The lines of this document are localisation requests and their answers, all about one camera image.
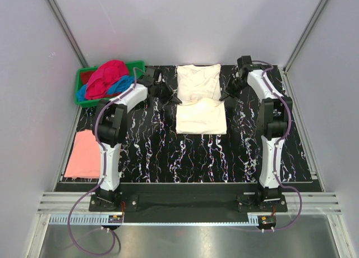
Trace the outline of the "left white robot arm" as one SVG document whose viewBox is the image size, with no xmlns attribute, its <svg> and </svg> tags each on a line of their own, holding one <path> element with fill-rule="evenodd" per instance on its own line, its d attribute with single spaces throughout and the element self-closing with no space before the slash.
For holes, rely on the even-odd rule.
<svg viewBox="0 0 359 258">
<path fill-rule="evenodd" d="M 96 107 L 93 134 L 100 149 L 100 177 L 94 192 L 96 199 L 110 211 L 121 205 L 118 163 L 122 143 L 127 137 L 128 112 L 151 95 L 163 105 L 182 103 L 165 82 L 149 86 L 134 83 L 114 98 L 100 100 Z"/>
</svg>

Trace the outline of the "cream white t shirt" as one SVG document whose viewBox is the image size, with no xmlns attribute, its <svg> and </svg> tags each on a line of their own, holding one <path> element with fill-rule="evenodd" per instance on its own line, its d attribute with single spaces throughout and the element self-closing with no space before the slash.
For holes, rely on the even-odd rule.
<svg viewBox="0 0 359 258">
<path fill-rule="evenodd" d="M 221 65 L 177 67 L 176 132 L 190 135 L 224 135 L 224 103 L 219 99 Z"/>
</svg>

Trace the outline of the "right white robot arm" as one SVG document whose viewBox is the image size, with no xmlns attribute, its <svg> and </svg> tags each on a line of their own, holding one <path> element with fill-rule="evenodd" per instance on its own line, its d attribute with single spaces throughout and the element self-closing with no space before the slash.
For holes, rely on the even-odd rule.
<svg viewBox="0 0 359 258">
<path fill-rule="evenodd" d="M 280 204 L 282 186 L 279 170 L 282 149 L 292 123 L 292 99 L 281 94 L 269 81 L 263 64 L 246 64 L 238 75 L 230 79 L 220 101 L 238 98 L 240 92 L 251 87 L 261 101 L 257 117 L 257 130 L 263 143 L 262 168 L 254 203 L 261 211 Z"/>
</svg>

